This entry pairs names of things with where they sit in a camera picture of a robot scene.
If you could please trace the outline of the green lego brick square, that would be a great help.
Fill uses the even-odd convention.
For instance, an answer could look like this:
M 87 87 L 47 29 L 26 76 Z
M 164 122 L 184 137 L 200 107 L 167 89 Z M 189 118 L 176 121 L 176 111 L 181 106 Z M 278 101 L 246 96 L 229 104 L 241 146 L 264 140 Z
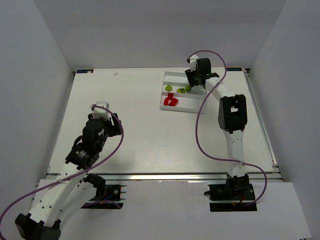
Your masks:
M 185 87 L 185 91 L 186 91 L 187 93 L 189 93 L 191 90 L 192 90 L 192 88 L 191 88 L 189 85 Z

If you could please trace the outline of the red lego brick small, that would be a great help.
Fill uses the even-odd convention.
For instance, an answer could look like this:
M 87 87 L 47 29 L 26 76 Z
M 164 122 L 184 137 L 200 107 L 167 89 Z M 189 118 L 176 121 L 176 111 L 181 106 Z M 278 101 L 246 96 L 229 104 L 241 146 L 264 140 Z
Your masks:
M 168 93 L 167 95 L 169 100 L 172 100 L 174 98 L 174 94 L 173 93 Z

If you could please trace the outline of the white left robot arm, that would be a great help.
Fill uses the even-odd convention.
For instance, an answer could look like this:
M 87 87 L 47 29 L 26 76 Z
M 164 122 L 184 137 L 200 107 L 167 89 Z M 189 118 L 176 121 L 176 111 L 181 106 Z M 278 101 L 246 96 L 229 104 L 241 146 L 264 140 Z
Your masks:
M 122 136 L 116 113 L 92 112 L 65 158 L 55 182 L 27 214 L 20 213 L 15 225 L 25 240 L 58 240 L 64 224 L 82 207 L 110 203 L 106 181 L 90 173 L 108 138 Z

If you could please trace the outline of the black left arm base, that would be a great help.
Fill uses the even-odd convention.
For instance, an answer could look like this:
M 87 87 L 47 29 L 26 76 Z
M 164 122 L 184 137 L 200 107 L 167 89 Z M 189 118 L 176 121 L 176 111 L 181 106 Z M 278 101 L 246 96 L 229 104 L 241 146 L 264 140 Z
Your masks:
M 121 188 L 119 184 L 106 184 L 106 180 L 96 174 L 90 173 L 83 179 L 84 183 L 90 183 L 95 189 L 95 196 L 82 209 L 121 209 Z

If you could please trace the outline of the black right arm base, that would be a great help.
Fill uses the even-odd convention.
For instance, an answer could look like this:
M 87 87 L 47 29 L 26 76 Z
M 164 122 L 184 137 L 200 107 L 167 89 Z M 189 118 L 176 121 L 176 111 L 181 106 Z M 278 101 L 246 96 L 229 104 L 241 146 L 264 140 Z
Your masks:
M 235 203 L 253 201 L 256 197 L 252 185 L 247 189 L 231 192 L 225 184 L 209 184 L 204 195 L 211 201 L 233 201 Z

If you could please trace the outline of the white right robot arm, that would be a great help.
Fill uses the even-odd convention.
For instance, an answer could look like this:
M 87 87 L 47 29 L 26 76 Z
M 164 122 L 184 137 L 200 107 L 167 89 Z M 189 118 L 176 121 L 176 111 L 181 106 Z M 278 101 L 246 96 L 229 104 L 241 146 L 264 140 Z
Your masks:
M 190 69 L 185 71 L 190 87 L 202 86 L 218 101 L 218 125 L 223 131 L 227 161 L 226 185 L 231 189 L 240 190 L 249 186 L 249 176 L 244 164 L 243 136 L 248 122 L 247 101 L 243 94 L 235 94 L 224 83 L 217 73 L 212 72 L 209 58 L 192 55 L 187 62 Z

